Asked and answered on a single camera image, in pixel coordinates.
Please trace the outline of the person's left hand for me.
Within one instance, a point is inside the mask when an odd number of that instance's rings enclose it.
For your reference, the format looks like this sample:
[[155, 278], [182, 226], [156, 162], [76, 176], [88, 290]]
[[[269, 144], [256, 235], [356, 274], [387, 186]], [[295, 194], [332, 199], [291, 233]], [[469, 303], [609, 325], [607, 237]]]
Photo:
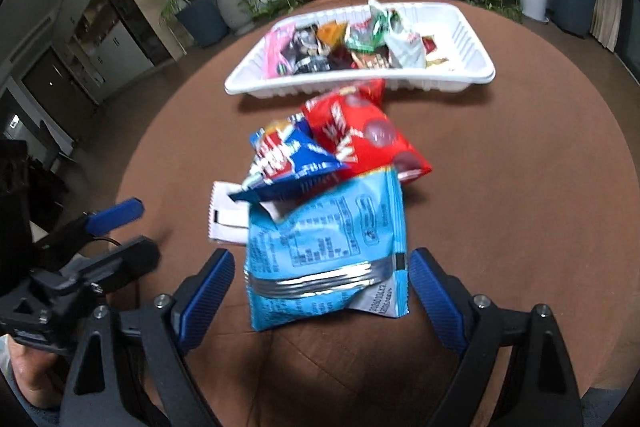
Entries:
[[12, 337], [8, 339], [8, 348], [17, 388], [26, 401], [43, 410], [58, 407], [62, 395], [49, 376], [56, 355], [23, 346]]

